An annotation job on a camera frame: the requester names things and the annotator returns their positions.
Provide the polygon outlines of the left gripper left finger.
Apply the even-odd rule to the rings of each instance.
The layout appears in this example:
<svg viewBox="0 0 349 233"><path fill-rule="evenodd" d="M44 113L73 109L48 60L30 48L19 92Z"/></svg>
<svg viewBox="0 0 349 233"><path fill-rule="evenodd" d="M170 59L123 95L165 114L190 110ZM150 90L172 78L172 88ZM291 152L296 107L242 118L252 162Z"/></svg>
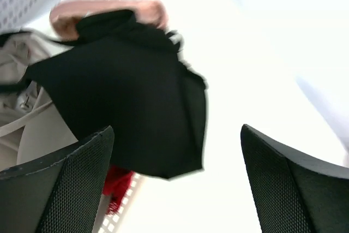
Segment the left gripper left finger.
<svg viewBox="0 0 349 233"><path fill-rule="evenodd" d="M92 232L113 142L106 127L1 171L1 232Z"/></svg>

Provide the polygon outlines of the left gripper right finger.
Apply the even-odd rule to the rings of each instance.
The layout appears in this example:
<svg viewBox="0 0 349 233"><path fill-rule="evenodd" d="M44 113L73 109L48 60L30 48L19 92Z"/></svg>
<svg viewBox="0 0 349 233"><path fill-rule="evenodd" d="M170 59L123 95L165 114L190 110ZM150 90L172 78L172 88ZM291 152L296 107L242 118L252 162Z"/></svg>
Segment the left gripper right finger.
<svg viewBox="0 0 349 233"><path fill-rule="evenodd" d="M348 232L348 168L284 145L247 124L240 141L262 232Z"/></svg>

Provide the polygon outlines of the black bra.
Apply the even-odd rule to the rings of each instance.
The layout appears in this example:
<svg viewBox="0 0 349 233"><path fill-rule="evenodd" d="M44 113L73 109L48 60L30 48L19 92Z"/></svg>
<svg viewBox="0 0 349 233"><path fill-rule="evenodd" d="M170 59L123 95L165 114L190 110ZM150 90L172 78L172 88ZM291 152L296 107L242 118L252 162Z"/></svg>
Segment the black bra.
<svg viewBox="0 0 349 233"><path fill-rule="evenodd" d="M76 138L111 126L111 163L173 178L201 170L206 84L178 58L181 37L135 19L87 21L64 53L30 66Z"/></svg>

